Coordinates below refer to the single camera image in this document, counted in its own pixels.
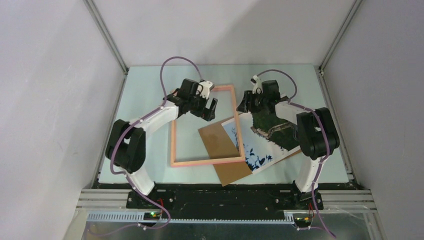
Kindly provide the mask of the Great Wall photo print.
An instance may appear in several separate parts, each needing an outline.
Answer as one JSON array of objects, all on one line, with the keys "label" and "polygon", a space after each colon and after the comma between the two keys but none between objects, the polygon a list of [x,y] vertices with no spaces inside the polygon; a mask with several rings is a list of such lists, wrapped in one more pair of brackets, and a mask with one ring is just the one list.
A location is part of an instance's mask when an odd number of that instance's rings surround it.
[{"label": "Great Wall photo print", "polygon": [[245,163],[253,174],[301,151],[295,127],[288,120],[265,110],[240,113]]}]

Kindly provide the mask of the clear acrylic sheet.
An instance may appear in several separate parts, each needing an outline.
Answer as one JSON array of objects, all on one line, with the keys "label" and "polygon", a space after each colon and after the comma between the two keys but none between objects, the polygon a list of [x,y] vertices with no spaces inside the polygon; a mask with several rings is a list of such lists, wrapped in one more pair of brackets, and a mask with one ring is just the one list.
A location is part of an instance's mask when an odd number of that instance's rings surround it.
[{"label": "clear acrylic sheet", "polygon": [[215,119],[205,121],[191,113],[171,125],[171,165],[188,167],[241,161],[240,151],[222,127],[230,120],[235,123],[234,92],[229,88],[214,90],[217,99]]}]

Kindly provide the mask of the pink wooden photo frame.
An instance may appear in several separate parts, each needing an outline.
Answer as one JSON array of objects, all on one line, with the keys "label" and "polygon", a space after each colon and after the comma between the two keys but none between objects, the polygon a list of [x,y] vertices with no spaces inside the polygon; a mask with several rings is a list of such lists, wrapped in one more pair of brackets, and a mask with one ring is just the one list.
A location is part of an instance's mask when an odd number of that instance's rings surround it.
[{"label": "pink wooden photo frame", "polygon": [[232,84],[227,85],[217,85],[213,89],[214,92],[229,92],[231,98],[230,108],[233,113],[233,122],[235,123],[235,131],[238,137],[237,143],[239,148],[235,152],[229,151],[224,152],[224,150],[230,149],[230,144],[232,141],[226,140],[224,137],[229,138],[226,134],[224,128],[221,125],[221,122],[215,122],[208,126],[205,126],[200,129],[200,136],[206,137],[206,140],[209,141],[212,145],[213,153],[220,153],[219,156],[213,159],[203,159],[203,160],[190,160],[190,161],[177,161],[177,121],[173,120],[170,125],[170,166],[171,167],[191,167],[191,166],[204,166],[204,165],[215,165],[215,164],[229,164],[229,163],[239,163],[245,161],[245,152],[243,146],[243,137],[240,126],[240,117],[236,110],[236,93],[235,88]]}]

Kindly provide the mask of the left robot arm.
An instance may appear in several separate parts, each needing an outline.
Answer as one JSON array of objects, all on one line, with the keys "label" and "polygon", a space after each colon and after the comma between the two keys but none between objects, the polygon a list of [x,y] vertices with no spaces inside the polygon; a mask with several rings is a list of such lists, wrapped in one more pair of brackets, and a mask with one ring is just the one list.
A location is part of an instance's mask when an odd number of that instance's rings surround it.
[{"label": "left robot arm", "polygon": [[155,183],[144,166],[147,139],[186,113],[208,122],[213,120],[218,103],[216,98],[210,98],[214,87],[211,81],[186,78],[179,88],[165,95],[159,107],[145,116],[132,121],[118,119],[113,123],[105,149],[110,171],[125,176],[131,187],[140,193],[138,201],[145,208],[153,208],[158,202],[158,194],[152,191]]}]

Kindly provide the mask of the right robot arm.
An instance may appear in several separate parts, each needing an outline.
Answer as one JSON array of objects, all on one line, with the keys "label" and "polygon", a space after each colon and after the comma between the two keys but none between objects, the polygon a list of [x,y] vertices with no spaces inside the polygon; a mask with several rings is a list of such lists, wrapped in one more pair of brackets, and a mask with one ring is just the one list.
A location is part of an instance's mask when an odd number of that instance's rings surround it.
[{"label": "right robot arm", "polygon": [[270,116],[288,121],[295,126],[301,152],[309,158],[302,164],[290,196],[295,208],[304,209],[311,199],[316,199],[322,168],[340,145],[330,110],[326,107],[311,109],[292,102],[280,94],[276,80],[261,81],[253,77],[250,82],[253,89],[244,92],[237,111],[252,114],[265,111]]}]

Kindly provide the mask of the brown cardboard backing board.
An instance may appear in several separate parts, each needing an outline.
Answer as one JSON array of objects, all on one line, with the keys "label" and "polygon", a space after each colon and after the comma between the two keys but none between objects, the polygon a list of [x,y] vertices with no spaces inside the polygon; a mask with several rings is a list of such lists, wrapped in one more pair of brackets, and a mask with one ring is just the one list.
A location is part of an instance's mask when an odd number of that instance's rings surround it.
[{"label": "brown cardboard backing board", "polygon": [[[239,115],[245,160],[213,165],[222,186],[258,174],[301,152],[290,122],[270,116],[262,123],[260,117],[259,113]],[[233,118],[202,127],[198,133],[210,159],[241,156],[236,122]]]}]

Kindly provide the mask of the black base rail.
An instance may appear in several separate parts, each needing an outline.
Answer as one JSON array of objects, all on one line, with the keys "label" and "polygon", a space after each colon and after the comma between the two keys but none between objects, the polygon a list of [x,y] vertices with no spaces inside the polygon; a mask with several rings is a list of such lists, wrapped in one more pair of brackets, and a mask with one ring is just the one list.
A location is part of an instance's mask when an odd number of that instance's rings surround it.
[{"label": "black base rail", "polygon": [[177,184],[157,183],[147,196],[135,190],[127,195],[127,209],[164,207],[173,220],[284,220],[288,211],[323,210],[321,194],[298,200],[295,186],[283,184]]}]

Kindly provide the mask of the right aluminium corner post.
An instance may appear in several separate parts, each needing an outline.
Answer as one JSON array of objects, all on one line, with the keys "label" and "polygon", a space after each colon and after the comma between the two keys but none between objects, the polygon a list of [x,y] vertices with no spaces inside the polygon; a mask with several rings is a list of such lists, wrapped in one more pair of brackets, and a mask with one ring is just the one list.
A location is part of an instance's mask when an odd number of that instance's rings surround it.
[{"label": "right aluminium corner post", "polygon": [[319,71],[324,72],[325,68],[327,67],[328,63],[330,62],[334,52],[336,51],[339,43],[343,39],[344,35],[346,34],[348,28],[350,27],[354,17],[356,16],[357,12],[359,11],[360,7],[363,4],[363,0],[354,0],[347,15],[345,16],[344,20],[342,21],[342,24],[340,25],[334,39],[332,40],[328,50],[326,51],[323,60],[321,61],[319,65]]}]

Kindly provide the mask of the aluminium corner post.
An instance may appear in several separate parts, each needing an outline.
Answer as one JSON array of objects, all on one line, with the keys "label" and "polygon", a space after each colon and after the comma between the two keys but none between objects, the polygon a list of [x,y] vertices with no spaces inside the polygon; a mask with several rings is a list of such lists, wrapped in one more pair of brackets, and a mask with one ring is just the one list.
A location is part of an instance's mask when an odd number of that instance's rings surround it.
[{"label": "aluminium corner post", "polygon": [[109,31],[109,28],[100,12],[100,10],[97,7],[97,4],[95,3],[94,0],[83,0],[88,12],[90,13],[95,25],[97,26],[100,34],[102,35],[106,45],[108,46],[112,56],[114,57],[114,59],[116,60],[116,62],[118,63],[121,71],[123,72],[124,75],[128,74],[129,71],[129,67],[127,66],[127,64],[125,63],[125,60],[121,54],[121,52],[119,51],[119,48],[111,34],[111,32]]},{"label": "aluminium corner post", "polygon": [[347,15],[345,16],[344,20],[342,21],[342,24],[340,25],[334,39],[332,40],[328,50],[326,51],[323,60],[321,61],[319,65],[319,71],[324,72],[325,68],[327,67],[328,63],[330,62],[334,52],[336,51],[339,43],[343,39],[344,35],[346,34],[348,28],[350,27],[354,17],[356,16],[357,12],[359,11],[360,7],[363,4],[363,0],[354,0]]}]

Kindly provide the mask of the left aluminium corner post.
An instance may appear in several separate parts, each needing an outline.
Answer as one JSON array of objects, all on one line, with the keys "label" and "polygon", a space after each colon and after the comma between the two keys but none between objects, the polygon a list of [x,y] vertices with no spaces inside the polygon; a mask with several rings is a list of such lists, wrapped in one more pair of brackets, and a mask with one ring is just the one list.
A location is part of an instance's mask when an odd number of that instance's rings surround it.
[{"label": "left aluminium corner post", "polygon": [[121,52],[119,51],[119,48],[111,34],[111,32],[109,31],[109,28],[100,12],[100,10],[97,7],[97,4],[95,3],[94,0],[83,0],[88,12],[90,13],[95,25],[97,26],[100,34],[102,35],[106,45],[108,46],[112,56],[114,57],[114,59],[116,60],[116,62],[118,63],[121,71],[123,72],[124,75],[128,74],[129,71],[129,67],[127,66],[127,64],[125,63],[125,60],[121,54]]}]

